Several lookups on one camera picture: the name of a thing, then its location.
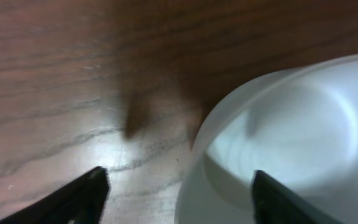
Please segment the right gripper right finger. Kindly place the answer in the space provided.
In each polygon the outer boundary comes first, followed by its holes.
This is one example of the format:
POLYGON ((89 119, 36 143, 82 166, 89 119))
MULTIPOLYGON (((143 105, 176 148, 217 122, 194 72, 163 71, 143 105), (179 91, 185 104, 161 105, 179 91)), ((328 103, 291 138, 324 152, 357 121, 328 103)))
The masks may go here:
POLYGON ((251 187, 256 224, 341 224, 262 170, 251 187))

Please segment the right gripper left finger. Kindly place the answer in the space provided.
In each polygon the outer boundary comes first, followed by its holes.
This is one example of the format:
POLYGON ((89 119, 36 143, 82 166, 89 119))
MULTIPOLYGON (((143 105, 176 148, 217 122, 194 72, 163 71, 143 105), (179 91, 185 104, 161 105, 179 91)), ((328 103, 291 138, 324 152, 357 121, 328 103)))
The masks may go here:
POLYGON ((107 170, 95 167, 0 224, 98 224, 108 193, 107 170))

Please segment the grey bowl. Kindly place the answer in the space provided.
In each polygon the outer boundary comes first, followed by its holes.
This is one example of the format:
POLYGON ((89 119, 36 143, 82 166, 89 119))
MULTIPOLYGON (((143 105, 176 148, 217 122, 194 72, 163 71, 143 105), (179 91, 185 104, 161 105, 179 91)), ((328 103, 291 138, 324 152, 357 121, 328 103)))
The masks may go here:
POLYGON ((261 170, 339 223, 358 223, 358 55, 236 88, 201 125, 176 223, 255 223, 261 170))

